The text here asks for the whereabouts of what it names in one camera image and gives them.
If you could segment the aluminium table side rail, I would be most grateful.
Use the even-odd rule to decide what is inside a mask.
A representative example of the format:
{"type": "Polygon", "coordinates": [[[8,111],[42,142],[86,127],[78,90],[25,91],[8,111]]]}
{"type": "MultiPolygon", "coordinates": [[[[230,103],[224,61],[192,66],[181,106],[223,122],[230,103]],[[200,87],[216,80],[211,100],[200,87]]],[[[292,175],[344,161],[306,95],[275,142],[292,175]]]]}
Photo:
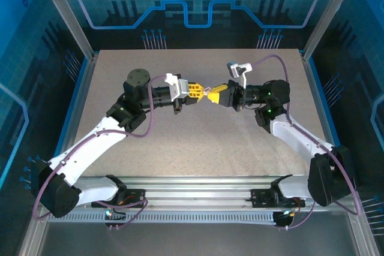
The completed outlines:
{"type": "MultiPolygon", "coordinates": [[[[304,60],[303,65],[325,138],[332,144],[339,144],[340,140],[314,62],[312,59],[304,60]]],[[[381,248],[377,244],[377,242],[382,239],[382,236],[374,235],[374,231],[368,223],[365,212],[361,212],[359,216],[354,216],[336,204],[332,204],[328,208],[329,213],[340,212],[347,219],[349,238],[354,244],[356,256],[382,256],[380,253],[381,248]]]]}
{"type": "MultiPolygon", "coordinates": [[[[98,53],[91,60],[85,59],[83,61],[54,156],[58,156],[74,144],[97,58],[98,53]]],[[[38,255],[47,227],[47,220],[48,217],[41,220],[30,220],[17,256],[38,255]]]]}

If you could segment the aluminium frame post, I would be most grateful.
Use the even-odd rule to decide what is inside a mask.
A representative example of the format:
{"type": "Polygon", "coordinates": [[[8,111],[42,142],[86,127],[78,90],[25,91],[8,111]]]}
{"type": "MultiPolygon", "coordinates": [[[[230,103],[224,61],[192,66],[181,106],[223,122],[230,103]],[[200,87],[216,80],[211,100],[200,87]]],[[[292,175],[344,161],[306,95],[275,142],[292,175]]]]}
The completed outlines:
{"type": "Polygon", "coordinates": [[[315,51],[317,45],[320,43],[324,33],[330,25],[332,19],[341,7],[344,0],[329,0],[319,21],[314,27],[305,47],[302,55],[302,60],[308,62],[311,55],[315,51]]]}
{"type": "Polygon", "coordinates": [[[67,28],[71,32],[74,40],[79,46],[80,50],[84,54],[87,60],[93,60],[94,51],[80,26],[80,23],[76,19],[75,14],[73,13],[67,0],[52,0],[55,5],[58,13],[61,15],[63,21],[65,22],[67,28]]]}

